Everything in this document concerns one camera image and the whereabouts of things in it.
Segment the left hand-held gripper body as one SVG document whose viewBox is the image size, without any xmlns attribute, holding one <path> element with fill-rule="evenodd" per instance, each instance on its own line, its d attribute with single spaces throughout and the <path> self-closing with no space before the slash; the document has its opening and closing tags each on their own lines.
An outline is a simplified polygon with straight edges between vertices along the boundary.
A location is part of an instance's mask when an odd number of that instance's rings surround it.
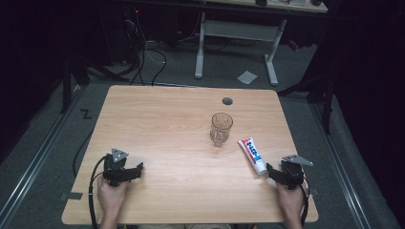
<svg viewBox="0 0 405 229">
<path fill-rule="evenodd" d="M 104 159 L 103 177 L 110 186 L 118 187 L 121 182 L 130 180 L 130 173 L 124 168 L 128 154 L 113 148 Z"/>
</svg>

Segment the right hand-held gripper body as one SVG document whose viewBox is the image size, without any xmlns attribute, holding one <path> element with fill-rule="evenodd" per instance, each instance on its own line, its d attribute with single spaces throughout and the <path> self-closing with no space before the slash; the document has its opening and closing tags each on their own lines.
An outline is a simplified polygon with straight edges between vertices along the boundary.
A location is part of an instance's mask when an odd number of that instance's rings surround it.
<svg viewBox="0 0 405 229">
<path fill-rule="evenodd" d="M 301 156 L 283 156 L 282 170 L 287 176 L 286 186 L 289 190 L 293 190 L 297 185 L 304 182 L 303 166 L 312 166 L 313 162 Z"/>
</svg>

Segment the white toothpaste tube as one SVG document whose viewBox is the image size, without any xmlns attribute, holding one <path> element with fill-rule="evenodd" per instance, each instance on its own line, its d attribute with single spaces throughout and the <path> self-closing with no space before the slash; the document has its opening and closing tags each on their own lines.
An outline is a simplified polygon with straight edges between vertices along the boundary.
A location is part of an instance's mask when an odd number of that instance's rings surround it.
<svg viewBox="0 0 405 229">
<path fill-rule="evenodd" d="M 249 159 L 257 175 L 263 175 L 267 172 L 266 164 L 264 163 L 254 139 L 248 137 L 238 141 L 241 148 L 244 150 L 246 157 Z"/>
</svg>

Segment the clear glass cup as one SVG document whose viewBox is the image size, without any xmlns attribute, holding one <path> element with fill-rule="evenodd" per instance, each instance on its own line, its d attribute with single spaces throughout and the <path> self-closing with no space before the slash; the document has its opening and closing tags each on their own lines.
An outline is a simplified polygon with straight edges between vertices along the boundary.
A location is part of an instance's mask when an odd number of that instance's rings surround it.
<svg viewBox="0 0 405 229">
<path fill-rule="evenodd" d="M 233 118 L 227 113 L 216 113 L 211 118 L 210 138 L 215 147 L 221 147 L 230 135 Z"/>
</svg>

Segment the person's right hand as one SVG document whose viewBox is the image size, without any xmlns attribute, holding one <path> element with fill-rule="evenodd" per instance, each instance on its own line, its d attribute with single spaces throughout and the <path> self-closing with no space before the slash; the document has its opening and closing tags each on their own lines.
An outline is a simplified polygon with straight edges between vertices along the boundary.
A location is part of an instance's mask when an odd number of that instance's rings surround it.
<svg viewBox="0 0 405 229">
<path fill-rule="evenodd" d="M 286 221 L 300 221 L 301 212 L 304 208 L 304 195 L 302 190 L 296 186 L 289 190 L 285 185 L 277 182 L 278 196 L 282 212 Z"/>
</svg>

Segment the person's left hand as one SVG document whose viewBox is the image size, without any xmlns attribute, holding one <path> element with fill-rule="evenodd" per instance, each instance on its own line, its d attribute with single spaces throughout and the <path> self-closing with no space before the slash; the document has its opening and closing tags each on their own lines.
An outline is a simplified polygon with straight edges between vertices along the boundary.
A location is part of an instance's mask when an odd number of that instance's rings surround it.
<svg viewBox="0 0 405 229">
<path fill-rule="evenodd" d="M 117 222 L 125 200 L 127 186 L 127 182 L 122 182 L 119 186 L 114 187 L 104 177 L 97 179 L 97 197 L 103 211 L 103 223 Z"/>
</svg>

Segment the grey tape strip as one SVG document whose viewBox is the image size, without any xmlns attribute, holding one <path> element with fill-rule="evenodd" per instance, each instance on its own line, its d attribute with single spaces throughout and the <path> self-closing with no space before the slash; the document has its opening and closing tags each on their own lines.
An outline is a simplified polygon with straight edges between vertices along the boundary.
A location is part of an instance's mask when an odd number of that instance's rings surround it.
<svg viewBox="0 0 405 229">
<path fill-rule="evenodd" d="M 62 193 L 59 197 L 61 200 L 68 200 L 68 199 L 77 199 L 81 200 L 83 194 L 77 192 L 69 192 L 69 193 Z"/>
</svg>

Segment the black metal stand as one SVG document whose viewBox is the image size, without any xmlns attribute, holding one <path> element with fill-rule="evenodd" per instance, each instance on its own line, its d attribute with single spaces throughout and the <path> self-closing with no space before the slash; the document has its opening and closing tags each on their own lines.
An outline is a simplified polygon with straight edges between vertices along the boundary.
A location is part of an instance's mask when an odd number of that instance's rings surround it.
<svg viewBox="0 0 405 229">
<path fill-rule="evenodd" d="M 321 114 L 321 123 L 324 131 L 330 134 L 330 114 L 332 112 L 332 97 L 334 88 L 333 76 L 316 76 L 311 79 L 305 79 L 302 82 L 295 84 L 287 89 L 284 89 L 277 94 L 279 96 L 286 96 L 293 92 L 307 91 L 308 103 L 323 103 L 323 111 Z"/>
<path fill-rule="evenodd" d="M 120 76 L 118 73 L 113 73 L 106 68 L 98 65 L 97 63 L 91 61 L 90 59 L 78 55 L 78 54 L 68 54 L 65 61 L 63 62 L 63 96 L 62 96 L 62 109 L 61 113 L 65 114 L 72 103 L 72 77 L 78 85 L 87 86 L 90 83 L 90 77 L 86 72 L 86 68 L 91 67 L 97 72 L 112 78 L 116 81 L 126 82 L 127 78 Z"/>
</svg>

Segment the grey paper sheet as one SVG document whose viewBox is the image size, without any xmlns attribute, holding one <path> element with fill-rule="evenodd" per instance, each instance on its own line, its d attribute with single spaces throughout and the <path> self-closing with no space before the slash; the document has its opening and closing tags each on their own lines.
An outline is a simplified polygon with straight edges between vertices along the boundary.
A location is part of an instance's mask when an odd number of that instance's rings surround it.
<svg viewBox="0 0 405 229">
<path fill-rule="evenodd" d="M 246 85 L 249 85 L 252 83 L 255 79 L 257 78 L 257 75 L 254 73 L 251 73 L 249 71 L 245 71 L 242 73 L 239 77 L 238 80 Z"/>
</svg>

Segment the white-framed wooden desk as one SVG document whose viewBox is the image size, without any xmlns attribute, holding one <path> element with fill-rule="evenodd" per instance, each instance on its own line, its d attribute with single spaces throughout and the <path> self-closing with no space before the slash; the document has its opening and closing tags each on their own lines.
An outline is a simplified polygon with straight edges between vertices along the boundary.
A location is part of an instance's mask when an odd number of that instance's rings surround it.
<svg viewBox="0 0 405 229">
<path fill-rule="evenodd" d="M 276 10 L 277 12 L 302 12 L 310 15 L 328 12 L 327 6 L 320 3 L 312 3 L 311 0 L 202 0 L 204 7 L 214 4 L 225 6 L 252 7 L 255 10 Z M 247 22 L 228 22 L 218 19 L 206 19 L 205 13 L 200 17 L 199 48 L 196 59 L 195 77 L 203 77 L 204 63 L 204 39 L 206 36 L 236 38 L 252 41 L 270 42 L 272 47 L 269 53 L 264 55 L 267 75 L 272 86 L 278 85 L 278 79 L 274 70 L 273 58 L 282 38 L 287 19 L 283 18 L 275 26 L 254 25 Z"/>
</svg>

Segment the metal floor rail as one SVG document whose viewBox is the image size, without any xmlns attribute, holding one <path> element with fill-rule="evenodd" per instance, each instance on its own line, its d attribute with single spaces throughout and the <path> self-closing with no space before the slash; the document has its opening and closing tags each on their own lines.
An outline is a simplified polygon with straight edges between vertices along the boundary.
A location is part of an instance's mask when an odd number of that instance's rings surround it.
<svg viewBox="0 0 405 229">
<path fill-rule="evenodd" d="M 12 221 L 50 154 L 72 107 L 85 89 L 85 86 L 74 86 L 71 101 L 63 110 L 63 90 L 62 87 L 57 88 L 0 165 L 0 229 L 6 229 Z"/>
<path fill-rule="evenodd" d="M 358 194 L 354 190 L 352 182 L 344 167 L 344 164 L 340 159 L 337 148 L 335 147 L 331 136 L 325 131 L 322 122 L 322 115 L 321 112 L 319 111 L 318 106 L 309 104 L 309 108 L 311 110 L 312 115 L 315 117 L 317 126 L 321 132 L 324 141 L 326 142 L 331 167 L 335 172 L 335 176 L 338 180 L 339 186 L 352 213 L 352 217 L 357 226 L 357 229 L 372 229 L 370 222 L 364 212 L 362 204 L 360 203 Z"/>
</svg>

